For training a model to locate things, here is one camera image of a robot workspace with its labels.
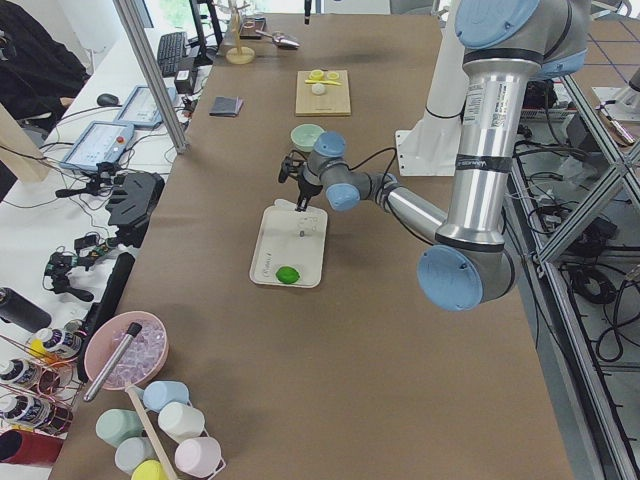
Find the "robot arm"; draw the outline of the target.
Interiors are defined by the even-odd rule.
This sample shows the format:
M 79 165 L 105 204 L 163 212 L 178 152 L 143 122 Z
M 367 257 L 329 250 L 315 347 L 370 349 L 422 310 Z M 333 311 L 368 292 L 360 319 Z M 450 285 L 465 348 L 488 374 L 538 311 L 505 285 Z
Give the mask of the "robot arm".
M 310 23 L 310 17 L 312 14 L 312 0 L 304 0 L 304 24 L 308 25 Z
M 370 200 L 428 243 L 418 267 L 426 297 L 465 311 L 506 295 L 517 269 L 499 220 L 526 87 L 533 80 L 579 70 L 587 53 L 587 1 L 456 1 L 451 6 L 423 119 L 409 134 L 431 150 L 426 129 L 435 118 L 456 127 L 441 141 L 456 147 L 452 193 L 440 209 L 390 173 L 363 173 L 344 158 L 337 132 L 320 135 L 299 166 L 280 178 L 299 187 L 297 209 L 316 195 L 346 211 Z

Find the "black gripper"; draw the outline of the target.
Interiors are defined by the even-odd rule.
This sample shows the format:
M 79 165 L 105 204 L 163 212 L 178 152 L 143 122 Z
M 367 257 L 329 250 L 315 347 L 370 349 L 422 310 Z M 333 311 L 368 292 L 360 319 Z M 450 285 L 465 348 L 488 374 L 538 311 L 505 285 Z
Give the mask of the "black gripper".
M 305 212 L 308 207 L 308 200 L 319 195 L 323 189 L 323 185 L 317 176 L 309 172 L 299 173 L 297 176 L 297 184 L 299 196 L 296 210 L 298 212 Z

